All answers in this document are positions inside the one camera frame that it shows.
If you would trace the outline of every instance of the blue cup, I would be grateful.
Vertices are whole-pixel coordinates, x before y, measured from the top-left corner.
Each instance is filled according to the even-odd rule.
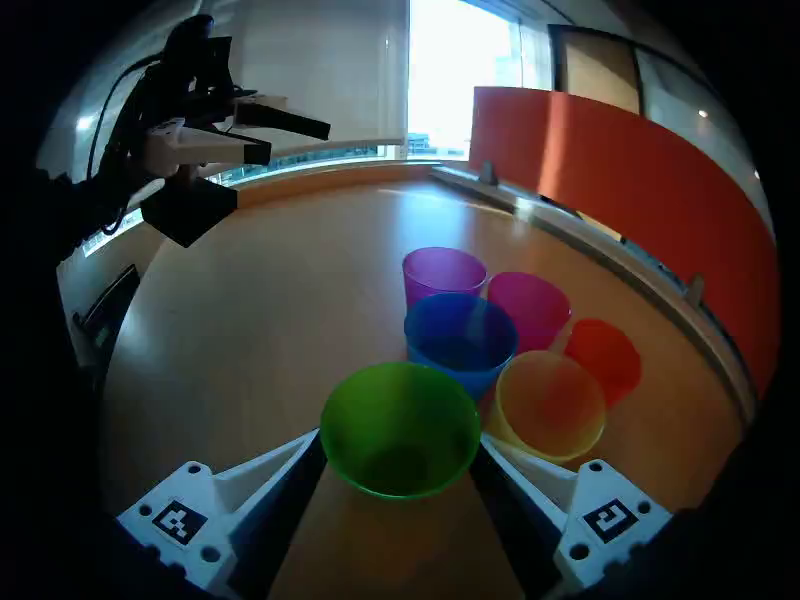
[[[517,330],[502,308],[468,294],[419,300],[405,321],[408,359],[446,373],[476,401],[517,351]]]

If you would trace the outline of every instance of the orange panel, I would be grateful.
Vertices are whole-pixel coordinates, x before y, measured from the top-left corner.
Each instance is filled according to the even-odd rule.
[[[683,138],[561,92],[476,88],[469,165],[579,210],[683,281],[701,273],[763,394],[780,340],[777,252],[738,185]]]

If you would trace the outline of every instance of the yellow cup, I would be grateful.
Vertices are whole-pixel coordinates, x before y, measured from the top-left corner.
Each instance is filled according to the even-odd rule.
[[[497,380],[487,429],[561,464],[588,452],[605,422],[600,384],[572,359],[534,350],[515,357]]]

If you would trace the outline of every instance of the plastic cup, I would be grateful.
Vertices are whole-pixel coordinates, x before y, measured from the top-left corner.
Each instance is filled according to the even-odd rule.
[[[441,492],[475,458],[475,404],[443,373],[411,363],[369,367],[333,391],[322,412],[322,447],[336,472],[383,498]]]
[[[488,278],[486,266],[453,248],[420,248],[403,259],[406,309],[427,296],[446,292],[480,296]]]
[[[564,354],[600,382],[608,408],[630,394],[642,378],[642,359],[633,343],[599,319],[576,322]]]
[[[489,302],[502,308],[517,328],[517,353],[547,350],[569,321],[566,294],[528,273],[499,273],[489,282]]]
[[[603,434],[603,390],[572,359],[535,350],[520,354],[497,381],[489,429],[535,456],[564,463]]]
[[[405,321],[408,358],[458,381],[476,401],[517,349],[508,315],[483,298],[437,294],[417,302]]]

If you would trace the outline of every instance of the wooden table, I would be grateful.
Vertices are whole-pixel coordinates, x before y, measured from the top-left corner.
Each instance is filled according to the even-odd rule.
[[[493,273],[536,273],[566,292],[574,318],[624,330],[642,355],[642,382],[609,415],[592,456],[669,510],[701,500],[740,428],[678,329],[552,235],[439,184],[395,182],[270,201],[237,211],[190,249],[164,243],[108,374],[108,508],[127,508],[186,460],[219,471],[309,431],[336,383],[403,360],[400,264],[430,245],[473,252]],[[388,503],[330,469],[271,593],[454,595],[521,597],[469,477],[424,502]]]

